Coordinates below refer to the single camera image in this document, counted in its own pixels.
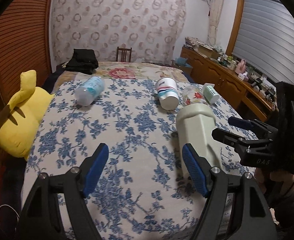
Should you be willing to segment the person's right hand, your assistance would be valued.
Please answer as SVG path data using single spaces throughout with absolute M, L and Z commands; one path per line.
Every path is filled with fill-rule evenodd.
M 294 209 L 294 154 L 261 153 L 254 161 L 255 176 L 262 187 L 268 206 Z

